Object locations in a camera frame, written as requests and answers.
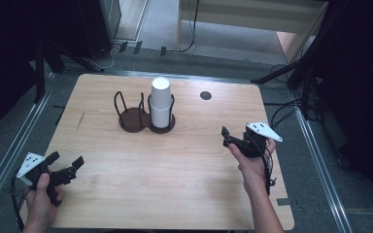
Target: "hand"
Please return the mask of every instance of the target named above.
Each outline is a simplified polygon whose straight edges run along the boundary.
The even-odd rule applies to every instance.
[[[37,189],[30,190],[25,200],[28,206],[28,219],[23,232],[46,232],[56,217],[56,207],[47,195],[50,175],[44,173],[38,180]],[[62,200],[63,192],[58,186],[55,188],[56,200]]]
[[[267,143],[265,160],[269,159],[276,147],[272,139],[268,139]],[[238,169],[244,177],[244,188],[250,197],[255,232],[284,232],[265,189],[265,167],[262,158],[248,158],[233,144],[228,147],[238,160]]]
[[[267,140],[267,147],[264,153],[265,160],[268,160],[276,147],[275,141]],[[239,151],[234,144],[229,144],[229,150],[232,155],[238,160],[238,169],[244,177],[244,188],[248,194],[254,192],[256,187],[262,186],[265,189],[265,173],[264,164],[261,157],[248,158]]]

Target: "wooden surface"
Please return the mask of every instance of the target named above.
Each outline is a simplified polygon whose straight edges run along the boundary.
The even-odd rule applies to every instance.
[[[201,0],[197,21],[277,31],[286,59],[292,62],[320,26],[326,6],[312,0]],[[196,1],[180,0],[177,47],[180,21],[194,21],[195,8]]]
[[[51,167],[85,164],[65,185],[53,227],[136,229],[253,229],[249,198],[237,161],[222,146],[222,126],[242,138],[246,122],[266,121],[257,86],[171,80],[176,125],[167,134],[123,131],[113,97],[128,108],[148,97],[152,79],[80,76],[51,140]],[[200,98],[202,91],[211,100]],[[294,226],[276,154],[271,201],[285,229]]]

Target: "cup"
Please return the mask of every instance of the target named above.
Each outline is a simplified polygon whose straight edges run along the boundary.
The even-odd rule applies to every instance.
[[[171,84],[169,80],[162,77],[153,79],[151,105],[158,110],[164,110],[169,108],[171,103]]]
[[[153,126],[156,128],[168,127],[172,120],[171,106],[166,109],[158,109],[151,105],[151,118],[153,119]]]

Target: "black round sticker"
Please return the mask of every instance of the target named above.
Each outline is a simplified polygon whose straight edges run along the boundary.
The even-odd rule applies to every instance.
[[[202,91],[200,96],[203,100],[210,100],[212,98],[212,94],[208,91]]]

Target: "wooden table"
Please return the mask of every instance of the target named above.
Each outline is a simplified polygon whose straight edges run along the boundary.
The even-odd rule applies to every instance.
[[[166,134],[119,126],[113,97],[128,108],[151,93],[152,79],[80,76],[48,148],[51,166],[85,164],[58,207],[53,227],[132,229],[253,229],[238,162],[222,146],[222,126],[242,138],[246,122],[267,120],[259,89],[251,84],[171,80],[176,124]],[[212,94],[210,100],[200,97]],[[294,226],[280,163],[274,157],[271,201],[285,229]]]

